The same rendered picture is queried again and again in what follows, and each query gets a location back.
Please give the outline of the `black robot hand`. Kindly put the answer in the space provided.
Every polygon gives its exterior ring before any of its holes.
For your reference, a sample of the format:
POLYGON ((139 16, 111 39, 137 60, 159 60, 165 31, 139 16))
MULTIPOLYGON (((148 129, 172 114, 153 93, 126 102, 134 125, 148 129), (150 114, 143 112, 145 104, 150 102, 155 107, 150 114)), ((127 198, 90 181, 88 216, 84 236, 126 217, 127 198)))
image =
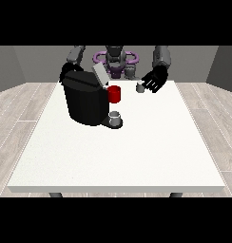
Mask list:
POLYGON ((166 83, 167 77, 167 68, 164 65, 156 65, 142 78, 143 87, 156 93, 166 83))
POLYGON ((59 80, 59 82, 61 83, 64 79, 73 80, 72 76, 68 76, 68 73, 69 72, 73 72, 73 71, 78 72, 78 71, 83 71, 83 69, 77 64, 65 63, 62 66, 62 71, 60 73, 60 80, 59 80))

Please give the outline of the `pale grey machine lid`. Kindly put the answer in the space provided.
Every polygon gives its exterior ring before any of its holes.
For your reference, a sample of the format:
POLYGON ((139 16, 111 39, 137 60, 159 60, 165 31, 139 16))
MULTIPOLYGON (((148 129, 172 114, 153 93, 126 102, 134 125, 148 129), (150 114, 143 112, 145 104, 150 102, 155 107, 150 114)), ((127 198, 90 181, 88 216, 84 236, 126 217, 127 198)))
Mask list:
POLYGON ((109 77, 102 63, 94 65, 92 71, 96 75, 101 86, 105 86, 109 82, 109 77))

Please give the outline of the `black coffee machine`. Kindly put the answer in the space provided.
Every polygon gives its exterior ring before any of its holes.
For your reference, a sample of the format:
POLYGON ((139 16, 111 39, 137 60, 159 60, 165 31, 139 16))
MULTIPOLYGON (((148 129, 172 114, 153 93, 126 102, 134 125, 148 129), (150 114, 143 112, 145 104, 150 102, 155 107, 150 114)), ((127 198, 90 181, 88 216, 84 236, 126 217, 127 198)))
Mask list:
POLYGON ((83 125, 104 125, 111 129, 123 126, 123 120, 117 126, 109 124, 108 87, 102 87, 93 72, 73 71, 68 76, 73 80, 64 79, 62 86, 65 91, 70 117, 83 125))

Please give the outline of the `red pod holder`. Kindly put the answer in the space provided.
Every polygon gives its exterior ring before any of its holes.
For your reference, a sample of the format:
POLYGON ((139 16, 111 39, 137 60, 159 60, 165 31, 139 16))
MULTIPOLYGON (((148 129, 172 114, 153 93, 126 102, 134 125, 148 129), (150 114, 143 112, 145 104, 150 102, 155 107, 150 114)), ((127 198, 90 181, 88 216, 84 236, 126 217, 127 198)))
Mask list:
POLYGON ((111 85, 108 89, 108 101, 110 103, 118 103, 121 100, 121 87, 118 85, 111 85))

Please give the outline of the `grey and purple robot trunk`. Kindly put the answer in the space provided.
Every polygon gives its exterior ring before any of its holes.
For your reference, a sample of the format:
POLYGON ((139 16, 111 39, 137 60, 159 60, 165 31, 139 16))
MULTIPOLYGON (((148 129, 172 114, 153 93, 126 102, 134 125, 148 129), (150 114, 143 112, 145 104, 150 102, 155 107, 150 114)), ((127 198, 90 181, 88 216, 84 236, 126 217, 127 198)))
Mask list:
POLYGON ((102 63, 112 79, 120 79, 121 75, 124 75, 126 79, 133 80, 136 78, 139 55, 125 51, 123 46, 106 46, 106 51, 96 52, 92 61, 94 64, 102 63))

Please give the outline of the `small grey cup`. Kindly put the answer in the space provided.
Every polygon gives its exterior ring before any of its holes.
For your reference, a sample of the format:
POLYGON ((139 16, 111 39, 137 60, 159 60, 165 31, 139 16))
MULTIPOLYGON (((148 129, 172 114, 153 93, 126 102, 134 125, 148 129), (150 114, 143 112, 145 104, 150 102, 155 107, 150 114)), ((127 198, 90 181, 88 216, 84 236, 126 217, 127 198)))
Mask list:
POLYGON ((121 115, 118 111, 111 111, 109 114, 109 124, 112 126, 117 126, 121 122, 121 115))

